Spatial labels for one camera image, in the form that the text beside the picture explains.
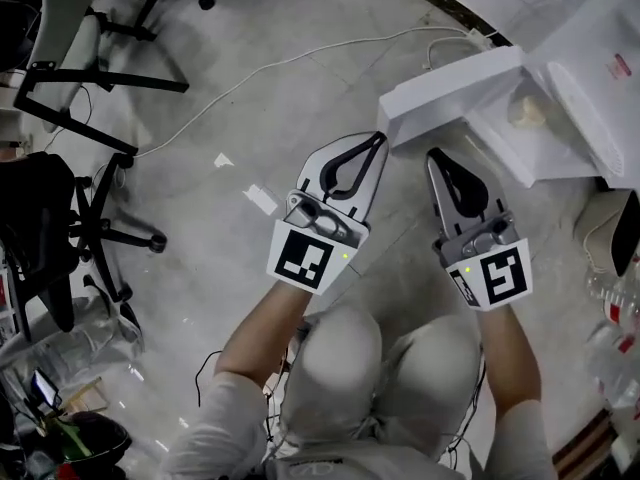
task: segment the gray chair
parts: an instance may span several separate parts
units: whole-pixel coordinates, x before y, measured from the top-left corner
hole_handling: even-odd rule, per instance
[[[112,31],[136,36],[133,27],[111,23],[91,9],[92,0],[43,0],[42,20],[27,73],[14,106],[45,121],[45,129],[58,126],[135,155],[138,149],[111,135],[73,119],[69,107],[83,83],[95,83],[110,91],[128,85],[183,93],[185,82],[101,71],[98,63],[100,36]]]

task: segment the knee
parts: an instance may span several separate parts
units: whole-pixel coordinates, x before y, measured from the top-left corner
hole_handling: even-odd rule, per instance
[[[340,383],[379,371],[381,357],[382,336],[373,317],[357,309],[335,308],[315,324],[300,359],[305,370]],[[314,367],[318,362],[328,368]]]
[[[474,385],[480,365],[480,340],[472,323],[459,316],[437,318],[411,336],[402,369],[420,371],[424,379],[447,379],[455,388]]]

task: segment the white shirt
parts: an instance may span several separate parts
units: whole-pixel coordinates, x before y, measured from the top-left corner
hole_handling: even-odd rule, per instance
[[[214,377],[199,419],[181,435],[161,466],[162,480],[464,480],[413,448],[351,441],[303,449],[261,464],[268,407],[261,389],[232,373]],[[555,480],[540,403],[523,402],[500,421],[487,465],[474,480]]]

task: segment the concrete floor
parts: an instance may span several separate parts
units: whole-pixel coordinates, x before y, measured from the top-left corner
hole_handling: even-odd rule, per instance
[[[95,5],[115,9],[121,21],[139,6],[137,0]],[[153,44],[118,37],[104,41],[111,68],[170,77],[166,56],[189,80],[189,91],[116,88],[106,93],[88,87],[91,124],[143,152],[264,64],[323,44],[419,25],[456,25],[424,0],[218,0],[207,12],[197,0],[162,0],[150,23],[159,32]],[[193,419],[193,379],[202,361],[222,348],[272,284],[265,266],[273,223],[284,216],[284,198],[306,157],[342,135],[374,129],[378,97],[422,73],[426,46],[446,35],[413,33],[320,52],[265,71],[170,146],[137,161],[124,187],[114,187],[116,217],[134,215],[169,238],[159,256],[125,246],[110,249],[134,291],[131,304],[147,346],[131,368],[123,365],[104,377],[110,414],[137,439],[126,461],[132,478],[153,476],[165,448]],[[457,58],[464,53],[460,47],[438,47],[434,61]],[[78,94],[72,107],[81,120],[88,112],[85,100]],[[31,126],[35,149],[42,149],[50,137],[39,123]],[[467,136],[463,125],[454,125],[393,151],[369,215],[369,241],[331,289],[313,300],[310,311],[333,305],[370,311],[383,327],[386,346],[436,315],[460,311],[471,317],[430,250],[437,222],[429,209],[423,159],[429,147],[446,144],[490,162],[503,181],[520,234],[530,240],[535,291],[516,310],[540,362],[549,445],[557,450],[601,405],[582,362],[582,344],[600,314],[585,294],[586,262],[572,239],[590,184],[559,180],[525,190]],[[77,175],[93,175],[111,154],[70,132],[61,133],[49,151],[62,155]],[[249,198],[255,191],[277,205],[273,213]],[[82,273],[76,272],[76,280]],[[481,460],[492,434],[493,405],[485,384],[467,435]],[[464,457],[460,462],[464,470]]]

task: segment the leg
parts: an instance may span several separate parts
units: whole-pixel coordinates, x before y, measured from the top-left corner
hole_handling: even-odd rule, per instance
[[[302,344],[285,386],[280,424],[295,445],[355,436],[371,411],[382,338],[368,313],[324,313]]]
[[[480,342],[471,320],[437,318],[400,338],[374,402],[383,444],[411,446],[437,460],[466,414],[478,381]]]

